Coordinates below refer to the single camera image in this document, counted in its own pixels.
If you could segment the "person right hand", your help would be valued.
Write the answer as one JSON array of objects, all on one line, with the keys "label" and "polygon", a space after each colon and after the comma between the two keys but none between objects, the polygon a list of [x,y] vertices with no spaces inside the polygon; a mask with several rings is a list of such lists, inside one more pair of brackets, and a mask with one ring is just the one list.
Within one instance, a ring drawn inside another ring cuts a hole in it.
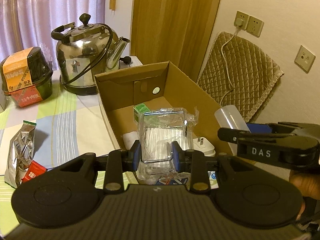
[{"label": "person right hand", "polygon": [[319,200],[319,174],[299,173],[291,170],[289,182],[295,185],[304,197]]}]

